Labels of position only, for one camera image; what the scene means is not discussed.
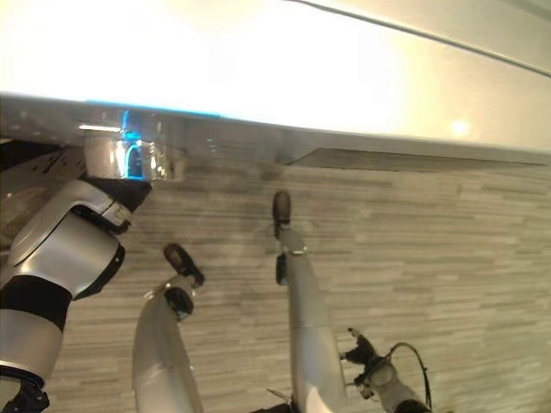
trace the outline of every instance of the black wire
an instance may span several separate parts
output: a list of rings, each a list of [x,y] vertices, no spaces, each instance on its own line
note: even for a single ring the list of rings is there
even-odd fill
[[[429,406],[429,409],[432,410],[432,396],[430,394],[430,382],[429,382],[429,375],[427,374],[428,368],[424,365],[423,359],[421,359],[421,355],[417,351],[415,347],[413,347],[409,342],[397,342],[393,345],[393,347],[390,349],[387,355],[385,355],[385,359],[388,361],[391,361],[393,353],[400,347],[406,347],[409,348],[415,355],[417,356],[417,360],[419,362],[419,365],[421,366],[421,370],[423,371],[423,380],[424,380],[424,399],[427,403],[427,406]]]

